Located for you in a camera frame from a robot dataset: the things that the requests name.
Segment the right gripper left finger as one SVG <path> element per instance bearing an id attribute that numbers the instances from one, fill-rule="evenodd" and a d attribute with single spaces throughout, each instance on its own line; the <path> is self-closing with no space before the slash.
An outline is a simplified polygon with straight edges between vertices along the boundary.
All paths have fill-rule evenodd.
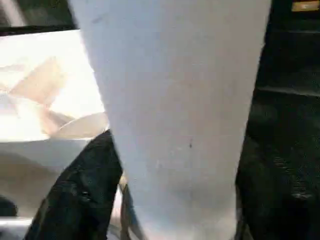
<path id="1" fill-rule="evenodd" d="M 26 240 L 106 240 L 123 169 L 110 130 L 92 139 L 43 199 Z"/>

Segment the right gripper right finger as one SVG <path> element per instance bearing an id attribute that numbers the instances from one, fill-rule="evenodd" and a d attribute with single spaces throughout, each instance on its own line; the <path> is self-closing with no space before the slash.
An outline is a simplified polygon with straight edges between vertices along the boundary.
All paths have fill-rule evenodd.
<path id="1" fill-rule="evenodd" d="M 243 228 L 253 240 L 318 240 L 319 175 L 271 144 L 245 137 L 236 176 Z"/>

